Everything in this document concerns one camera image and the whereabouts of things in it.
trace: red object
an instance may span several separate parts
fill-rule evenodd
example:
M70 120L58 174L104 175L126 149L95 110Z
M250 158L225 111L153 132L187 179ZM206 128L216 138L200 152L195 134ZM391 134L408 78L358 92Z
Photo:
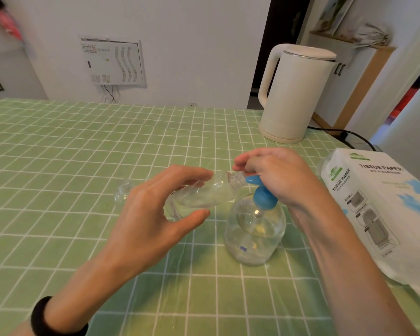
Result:
M398 114L401 113L404 107L408 104L408 102L415 96L415 93L417 93L418 88L410 88L406 94L403 96L403 98L400 100L397 106L393 109L393 111L389 114L392 118L397 118Z
M20 35L20 31L14 22L14 19L8 12L0 9L0 24L5 28L6 32L11 34L13 37L19 40L23 40L22 36Z

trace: tissue paper package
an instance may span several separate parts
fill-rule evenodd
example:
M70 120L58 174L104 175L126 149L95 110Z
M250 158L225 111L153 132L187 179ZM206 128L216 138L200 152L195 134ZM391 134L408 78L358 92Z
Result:
M420 295L420 181L383 152L336 149L318 171L376 265Z

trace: wristband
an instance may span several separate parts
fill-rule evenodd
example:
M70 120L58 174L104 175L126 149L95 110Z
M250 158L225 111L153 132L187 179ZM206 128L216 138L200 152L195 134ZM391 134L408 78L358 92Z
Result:
M48 301L51 299L51 296L47 296L39 300L36 303L36 306L31 313L31 328L33 329L33 333L35 336L85 336L87 330L89 329L89 324L87 323L84 328L79 330L78 332L74 332L71 334L62 334L53 329L51 329L45 322L44 318L44 311L45 306Z

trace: cabinet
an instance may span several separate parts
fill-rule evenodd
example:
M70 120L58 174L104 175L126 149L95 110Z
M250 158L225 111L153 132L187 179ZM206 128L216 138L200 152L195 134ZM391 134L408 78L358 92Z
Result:
M314 32L309 35L308 46L336 53L336 67L325 84L313 119L323 128L344 129L394 48L354 49L352 41Z
M0 99L47 99L18 40L0 27Z

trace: green tablecloth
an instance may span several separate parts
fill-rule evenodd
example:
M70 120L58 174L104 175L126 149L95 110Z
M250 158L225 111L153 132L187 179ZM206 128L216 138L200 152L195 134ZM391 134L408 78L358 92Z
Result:
M139 184L172 163L230 170L239 153L279 145L258 133L260 117L251 110L0 101L0 335L103 247L118 216L113 194L121 178ZM308 130L291 147L314 169L338 146ZM94 316L89 335L334 334L315 261L291 220L266 266L241 266L222 239L229 205L121 288ZM420 331L420 299L389 285Z

